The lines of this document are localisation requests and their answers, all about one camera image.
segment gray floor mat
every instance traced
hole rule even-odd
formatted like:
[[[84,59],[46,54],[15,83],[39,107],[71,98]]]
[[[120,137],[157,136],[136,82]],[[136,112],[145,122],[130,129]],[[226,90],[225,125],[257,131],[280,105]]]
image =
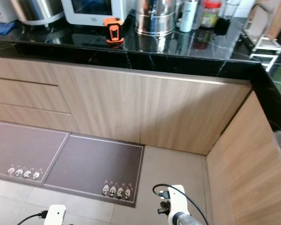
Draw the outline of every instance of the gray floor mat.
[[[44,187],[134,207],[143,148],[70,135]]]
[[[143,152],[141,144],[0,122],[0,179],[106,202],[135,207]]]
[[[0,122],[0,178],[41,186],[68,136]]]

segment white microwave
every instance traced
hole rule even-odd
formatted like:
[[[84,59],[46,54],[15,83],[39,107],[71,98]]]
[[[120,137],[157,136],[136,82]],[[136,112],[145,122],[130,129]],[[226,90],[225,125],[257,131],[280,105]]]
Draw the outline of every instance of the white microwave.
[[[104,26],[104,19],[116,17],[123,22],[135,0],[61,0],[70,24]]]

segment mat border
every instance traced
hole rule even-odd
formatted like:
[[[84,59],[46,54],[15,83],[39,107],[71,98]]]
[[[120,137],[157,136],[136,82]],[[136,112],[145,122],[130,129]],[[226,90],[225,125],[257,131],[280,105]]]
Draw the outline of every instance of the mat border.
[[[46,184],[45,183],[46,181],[41,186],[41,188],[135,208],[136,200],[137,200],[137,194],[136,193],[138,193],[138,190],[139,190],[139,182],[140,182],[140,177],[141,177],[141,167],[142,167],[142,162],[143,162],[143,158],[144,158],[145,145],[134,143],[134,142],[119,141],[119,140],[114,140],[114,139],[109,139],[109,138],[103,138],[103,137],[101,138],[101,137],[96,137],[96,136],[91,136],[91,135],[83,135],[83,134],[77,134],[77,133],[71,133],[70,136],[76,137],[76,138],[84,138],[84,139],[90,139],[90,140],[96,140],[96,141],[130,145],[130,146],[141,148],[141,156],[140,156],[139,169],[138,169],[138,175],[137,175],[137,180],[136,180],[136,187],[135,187],[135,191],[134,191],[133,202],[132,201],[119,200],[119,199],[115,199],[115,198],[109,198],[109,197],[105,198],[102,195],[97,195],[97,194],[93,194],[93,193],[90,193],[90,192],[83,192],[83,191],[69,189],[69,188],[65,188],[65,187],[58,187],[58,186],[55,186],[55,185]]]
[[[50,162],[48,168],[44,172],[44,175],[42,176],[41,180],[29,180],[29,179],[25,179],[23,177],[8,176],[7,174],[0,173],[0,180],[13,181],[13,182],[16,182],[19,184],[28,184],[28,185],[32,185],[34,187],[41,188],[43,186],[46,178],[48,177],[52,167],[54,166],[58,156],[60,155],[64,145],[66,144],[66,142],[70,136],[70,133],[65,132],[65,131],[57,131],[57,130],[51,130],[51,129],[46,129],[46,128],[32,127],[32,126],[26,126],[26,125],[14,124],[14,123],[8,123],[8,122],[1,122],[1,121],[0,121],[0,124],[3,124],[3,125],[7,124],[7,125],[12,125],[13,127],[23,127],[23,128],[45,130],[45,131],[65,134],[65,137],[64,137],[62,143],[60,144],[59,148],[57,149],[52,161]]]

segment tile floor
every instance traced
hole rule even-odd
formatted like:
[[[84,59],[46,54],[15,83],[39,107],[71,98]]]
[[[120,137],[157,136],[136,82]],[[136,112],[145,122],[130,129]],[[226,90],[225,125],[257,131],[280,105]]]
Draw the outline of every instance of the tile floor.
[[[64,225],[166,225],[166,216],[157,214],[161,200],[152,193],[153,185],[158,183],[182,184],[212,224],[206,158],[146,146],[136,208],[0,180],[0,225],[16,225],[51,204],[66,205]],[[204,225],[200,214],[190,204],[189,211]],[[37,217],[23,223],[42,224],[44,220]]]

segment orange object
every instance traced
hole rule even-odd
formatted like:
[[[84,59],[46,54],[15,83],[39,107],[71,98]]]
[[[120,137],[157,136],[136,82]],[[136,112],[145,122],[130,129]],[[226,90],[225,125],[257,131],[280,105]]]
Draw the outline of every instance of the orange object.
[[[122,20],[110,17],[104,19],[104,26],[106,27],[106,41],[108,43],[118,43],[124,40],[122,34]]]

